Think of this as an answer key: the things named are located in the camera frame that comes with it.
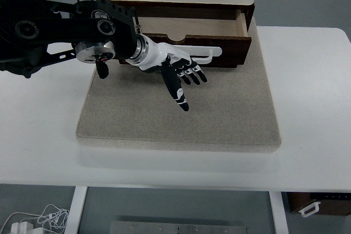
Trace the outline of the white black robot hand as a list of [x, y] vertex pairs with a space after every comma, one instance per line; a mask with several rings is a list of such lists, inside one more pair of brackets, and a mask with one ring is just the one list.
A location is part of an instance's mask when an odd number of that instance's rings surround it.
[[[191, 84], [188, 75], [195, 84], [199, 85], [198, 75], [203, 82], [207, 82], [201, 67], [191, 59], [188, 52], [165, 42], [155, 43], [144, 34], [137, 34], [137, 49], [126, 62], [148, 72], [158, 70], [160, 67], [162, 78], [171, 97], [185, 112], [189, 111], [189, 104], [179, 78], [185, 84]], [[184, 73], [181, 68], [188, 66], [190, 68]]]

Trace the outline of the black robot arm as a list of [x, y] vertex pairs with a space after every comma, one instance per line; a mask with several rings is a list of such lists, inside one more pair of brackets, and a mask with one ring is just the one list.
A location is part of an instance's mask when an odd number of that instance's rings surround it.
[[111, 59], [159, 72], [184, 111], [189, 105], [182, 83], [207, 80], [185, 50], [142, 34], [134, 9], [110, 0], [1, 0], [2, 71], [30, 78], [45, 66], [73, 58], [94, 63], [102, 79], [109, 74], [106, 63]]

